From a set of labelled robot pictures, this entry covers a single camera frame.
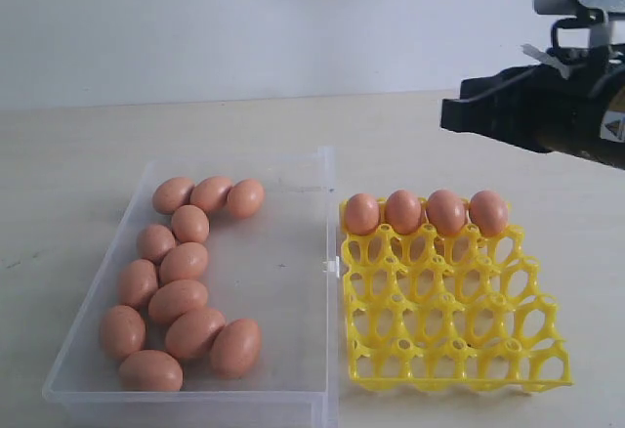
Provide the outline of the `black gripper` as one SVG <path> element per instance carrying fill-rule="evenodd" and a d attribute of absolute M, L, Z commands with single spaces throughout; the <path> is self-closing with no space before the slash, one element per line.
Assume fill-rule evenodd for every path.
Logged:
<path fill-rule="evenodd" d="M 624 92 L 624 62 L 612 63 L 611 53 L 609 46 L 591 49 L 568 78 L 552 68 L 541 70 L 534 80 L 531 123 L 523 114 L 529 76 L 521 74 L 533 70 L 533 65 L 465 79 L 458 98 L 442 100 L 439 127 L 622 170 L 624 116 L 609 111 Z"/>

